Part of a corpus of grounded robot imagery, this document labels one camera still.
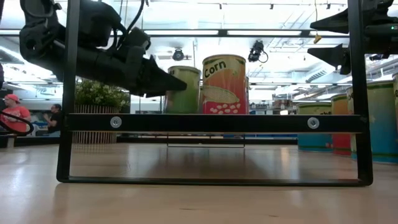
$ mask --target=green plant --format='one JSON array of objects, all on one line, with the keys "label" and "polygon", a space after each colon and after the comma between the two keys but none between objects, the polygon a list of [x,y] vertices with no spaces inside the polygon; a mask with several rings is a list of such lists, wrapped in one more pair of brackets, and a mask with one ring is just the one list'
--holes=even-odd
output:
[{"label": "green plant", "polygon": [[77,105],[111,106],[120,110],[129,104],[129,98],[130,94],[119,87],[85,79],[76,83],[75,103]]}]

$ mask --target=potted plant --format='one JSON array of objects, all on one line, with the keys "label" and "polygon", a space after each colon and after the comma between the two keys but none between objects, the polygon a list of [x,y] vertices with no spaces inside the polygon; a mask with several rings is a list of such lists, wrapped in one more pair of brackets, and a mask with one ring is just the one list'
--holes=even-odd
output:
[{"label": "potted plant", "polygon": [[[83,79],[75,87],[75,113],[119,113],[122,107],[130,106],[129,98],[130,94],[119,87]],[[77,132],[73,143],[116,143],[116,133]]]}]

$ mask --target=wooden planter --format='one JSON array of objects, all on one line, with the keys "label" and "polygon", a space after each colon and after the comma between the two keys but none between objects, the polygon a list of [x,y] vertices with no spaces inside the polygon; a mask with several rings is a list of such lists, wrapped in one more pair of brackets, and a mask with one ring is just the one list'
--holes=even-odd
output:
[{"label": "wooden planter", "polygon": [[[118,113],[117,108],[110,106],[75,105],[75,113],[108,114]],[[112,144],[116,143],[116,133],[104,131],[80,131],[73,133],[74,144]]]}]

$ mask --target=floor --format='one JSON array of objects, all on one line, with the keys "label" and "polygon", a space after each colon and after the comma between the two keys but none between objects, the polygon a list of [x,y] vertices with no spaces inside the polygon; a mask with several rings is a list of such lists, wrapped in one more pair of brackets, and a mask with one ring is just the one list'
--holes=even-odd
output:
[{"label": "floor", "polygon": [[[60,184],[57,146],[0,151],[0,223],[396,223],[398,166],[362,188]],[[72,175],[355,178],[356,163],[295,146],[74,146]]]}]

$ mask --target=red cap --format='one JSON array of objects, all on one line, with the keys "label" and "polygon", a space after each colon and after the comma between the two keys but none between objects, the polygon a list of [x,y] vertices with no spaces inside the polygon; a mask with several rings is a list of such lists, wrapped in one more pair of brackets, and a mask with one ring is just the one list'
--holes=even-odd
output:
[{"label": "red cap", "polygon": [[10,100],[14,100],[16,103],[20,103],[18,96],[15,94],[8,94],[6,95],[6,97],[9,98]]}]

